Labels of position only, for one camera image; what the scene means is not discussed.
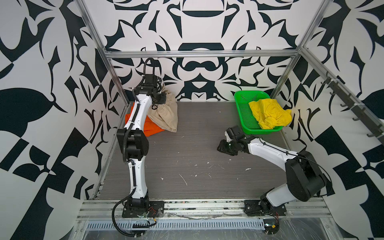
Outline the beige shorts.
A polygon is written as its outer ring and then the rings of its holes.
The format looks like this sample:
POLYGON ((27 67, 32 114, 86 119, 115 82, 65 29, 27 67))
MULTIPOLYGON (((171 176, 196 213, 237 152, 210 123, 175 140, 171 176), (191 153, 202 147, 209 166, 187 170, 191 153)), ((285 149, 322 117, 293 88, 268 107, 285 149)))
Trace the beige shorts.
POLYGON ((166 102, 158 105, 156 110, 149 109, 148 117, 163 130, 176 133, 178 129, 178 104, 175 95, 166 87, 162 89, 166 94, 166 102))

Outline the orange shorts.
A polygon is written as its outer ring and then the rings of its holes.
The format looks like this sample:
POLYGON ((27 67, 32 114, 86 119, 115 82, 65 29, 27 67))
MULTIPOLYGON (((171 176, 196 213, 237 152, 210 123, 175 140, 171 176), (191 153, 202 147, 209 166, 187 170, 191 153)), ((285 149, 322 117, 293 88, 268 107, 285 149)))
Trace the orange shorts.
MULTIPOLYGON (((128 123, 128 120, 130 119, 131 114, 133 113, 133 108, 135 104, 131 106, 131 112, 129 114, 125 115, 125 124, 128 123)), ((143 132, 146 137, 152 136, 157 133, 161 133, 165 130, 161 129, 157 124, 155 124, 149 117, 146 117, 143 132)))

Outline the yellow shorts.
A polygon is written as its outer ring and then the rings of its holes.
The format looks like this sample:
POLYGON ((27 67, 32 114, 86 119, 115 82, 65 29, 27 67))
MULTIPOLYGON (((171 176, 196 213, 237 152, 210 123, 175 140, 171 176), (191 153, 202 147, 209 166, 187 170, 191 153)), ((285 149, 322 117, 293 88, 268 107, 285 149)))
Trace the yellow shorts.
POLYGON ((253 117, 263 130, 285 127, 292 120, 291 110, 284 110, 276 99, 260 99, 249 103, 253 117))

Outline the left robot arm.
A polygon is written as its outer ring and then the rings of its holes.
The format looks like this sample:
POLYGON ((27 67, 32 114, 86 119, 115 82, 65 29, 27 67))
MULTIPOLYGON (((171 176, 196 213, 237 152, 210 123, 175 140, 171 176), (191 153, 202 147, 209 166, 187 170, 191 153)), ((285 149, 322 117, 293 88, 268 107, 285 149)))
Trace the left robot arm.
POLYGON ((150 208, 144 167, 149 141, 144 133, 144 125, 148 111, 166 102, 162 79, 155 74, 144 74, 142 81, 133 89, 133 97, 135 102, 130 117, 125 126, 117 131, 123 162, 130 171, 130 193, 125 204, 129 216, 141 215, 150 208))

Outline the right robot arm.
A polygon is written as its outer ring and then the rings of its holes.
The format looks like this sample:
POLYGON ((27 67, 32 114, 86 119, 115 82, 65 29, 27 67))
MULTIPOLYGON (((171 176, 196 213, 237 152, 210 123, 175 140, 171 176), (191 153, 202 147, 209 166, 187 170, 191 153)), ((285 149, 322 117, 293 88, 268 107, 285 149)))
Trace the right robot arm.
POLYGON ((331 184, 325 172, 307 151, 294 152, 264 141, 260 137, 245 134, 238 126, 225 131, 217 151, 236 156, 239 152, 265 159, 286 174, 287 182, 263 194, 258 212, 270 213, 292 201, 306 202, 331 184))

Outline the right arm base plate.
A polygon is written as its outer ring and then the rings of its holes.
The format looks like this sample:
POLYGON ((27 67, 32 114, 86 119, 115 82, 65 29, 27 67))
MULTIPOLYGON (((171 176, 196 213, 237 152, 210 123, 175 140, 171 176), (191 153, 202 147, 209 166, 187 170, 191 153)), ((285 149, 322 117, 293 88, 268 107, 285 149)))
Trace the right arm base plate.
POLYGON ((285 205, 274 207, 267 200, 245 200, 244 213, 249 216, 275 215, 285 216, 287 209, 285 205))

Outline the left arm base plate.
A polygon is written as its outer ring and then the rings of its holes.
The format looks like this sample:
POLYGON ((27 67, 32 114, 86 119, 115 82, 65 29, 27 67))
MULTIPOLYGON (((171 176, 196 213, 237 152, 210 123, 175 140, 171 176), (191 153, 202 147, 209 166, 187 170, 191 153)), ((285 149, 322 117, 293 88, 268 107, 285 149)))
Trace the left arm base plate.
POLYGON ((149 201, 149 202, 139 201, 137 203, 128 201, 124 205, 122 217, 123 218, 139 218, 139 217, 155 218, 155 217, 159 217, 161 214, 164 213, 164 207, 165 207, 164 201, 149 201))

